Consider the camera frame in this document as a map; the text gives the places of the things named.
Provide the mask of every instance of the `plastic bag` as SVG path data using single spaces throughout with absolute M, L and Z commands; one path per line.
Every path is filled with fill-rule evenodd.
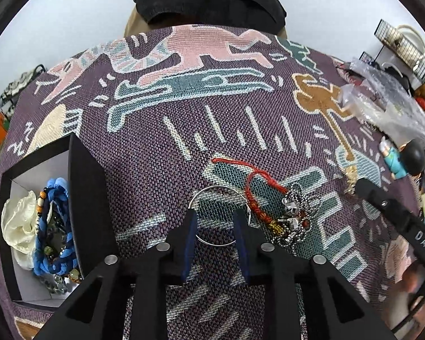
M 374 124 L 400 147 L 416 139 L 425 148 L 425 113 L 391 75 L 360 60 L 350 69 L 365 78 L 360 86 L 347 84 L 339 98 L 361 121 Z

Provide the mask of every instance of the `silver screw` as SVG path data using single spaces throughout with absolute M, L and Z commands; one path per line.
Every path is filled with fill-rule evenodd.
M 114 263 L 118 262 L 118 257 L 115 254 L 110 254 L 109 256 L 105 257 L 104 262 L 107 265 L 113 265 Z
M 322 256 L 321 254 L 317 254 L 313 256 L 313 262 L 317 263 L 318 265 L 324 265 L 324 263 L 327 262 L 327 259 L 325 256 Z
M 159 243 L 158 245 L 156 245 L 156 249 L 159 252 L 166 252 L 170 249 L 170 244 L 163 242 L 163 243 Z
M 274 245 L 271 243 L 263 243 L 261 245 L 261 249 L 264 252 L 272 252 L 275 248 L 274 248 Z

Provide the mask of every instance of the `blue braided headband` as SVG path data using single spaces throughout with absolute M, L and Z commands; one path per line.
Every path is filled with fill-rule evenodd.
M 47 182 L 47 187 L 44 188 L 46 198 L 42 206 L 43 210 L 38 213 L 38 225 L 35 244 L 35 253 L 33 255 L 34 269 L 33 272 L 37 276 L 44 274 L 67 275 L 69 271 L 77 267 L 77 256 L 74 248 L 73 233 L 71 231 L 71 221 L 69 219 L 69 204 L 68 204 L 68 188 L 67 181 L 63 178 L 50 179 Z M 61 251 L 59 257 L 55 258 L 52 263 L 44 254 L 47 235 L 47 217 L 50 210 L 50 203 L 56 209 L 64 223 L 66 232 L 66 246 Z

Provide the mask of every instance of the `black box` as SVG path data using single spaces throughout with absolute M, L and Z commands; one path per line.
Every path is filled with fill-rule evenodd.
M 68 181 L 74 246 L 80 272 L 86 277 L 107 255 L 118 256 L 118 246 L 110 219 L 104 170 L 74 133 L 35 150 L 3 173 L 0 226 L 7 199 L 27 196 L 30 190 L 39 195 L 49 179 L 59 177 Z M 12 301 L 53 312 L 69 295 L 51 295 L 32 271 L 22 269 L 1 229 L 0 257 Z

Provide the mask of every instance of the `metal ring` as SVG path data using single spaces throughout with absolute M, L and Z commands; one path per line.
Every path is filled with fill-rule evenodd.
M 209 190 L 209 189 L 213 189 L 213 188 L 223 188 L 223 189 L 228 189 L 228 190 L 231 190 L 232 192 L 234 192 L 234 193 L 236 193 L 239 197 L 241 197 L 242 199 L 243 199 L 243 201 L 244 201 L 244 203 L 246 204 L 246 207 L 247 207 L 247 211 L 248 211 L 248 213 L 249 213 L 249 221 L 247 222 L 247 224 L 248 225 L 250 225 L 250 218 L 252 217 L 252 211 L 250 210 L 250 207 L 249 207 L 249 205 L 247 204 L 247 199 L 245 199 L 244 197 L 243 197 L 243 195 L 241 194 L 241 193 L 239 193 L 237 190 L 235 190 L 235 189 L 233 189 L 233 188 L 230 188 L 230 187 L 226 187 L 226 186 L 224 186 L 224 185 L 211 185 L 211 186 L 209 186 L 209 187 L 206 187 L 206 188 L 203 188 L 202 190 L 200 190 L 199 192 L 196 192 L 196 194 L 192 197 L 192 199 L 190 200 L 190 202 L 189 202 L 189 206 L 188 206 L 188 208 L 190 209 L 191 207 L 192 207 L 192 204 L 193 204 L 193 202 L 194 202 L 194 200 L 201 194 L 201 193 L 203 193 L 203 192 L 205 192 L 205 191 L 207 191 L 207 190 Z M 198 235 L 195 235 L 196 237 L 197 237 L 197 239 L 200 241 L 200 242 L 202 242 L 203 244 L 206 244 L 206 245 L 210 245 L 210 246 L 214 246 L 214 247 L 225 247 L 225 246 L 229 246 L 229 245 L 232 245 L 232 244 L 234 244 L 234 243 L 236 243 L 236 240 L 233 240 L 232 242 L 230 242 L 230 243 L 227 243 L 227 244 L 212 244 L 212 243 L 210 243 L 210 242 L 207 242 L 206 240 L 203 240 L 202 238 L 200 238 Z

